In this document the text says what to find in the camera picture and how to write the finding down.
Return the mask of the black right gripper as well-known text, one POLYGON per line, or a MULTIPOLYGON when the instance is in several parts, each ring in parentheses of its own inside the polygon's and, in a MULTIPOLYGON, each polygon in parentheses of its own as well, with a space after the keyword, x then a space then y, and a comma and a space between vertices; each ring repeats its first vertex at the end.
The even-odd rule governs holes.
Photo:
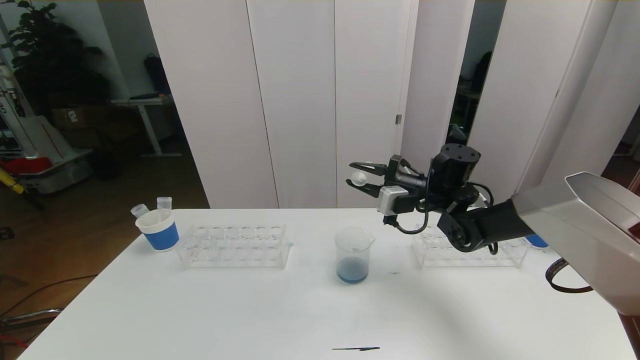
MULTIPOLYGON (((384 177, 384 186, 398 186, 413 192, 425 192, 427 187, 427 175, 416 170, 404 157, 394 154, 387 166, 377 162, 350 162, 349 167, 361 173, 374 174, 384 177)), ((350 187, 370 196, 379 198, 382 186, 366 182, 366 178, 347 178, 345 180, 350 187)))

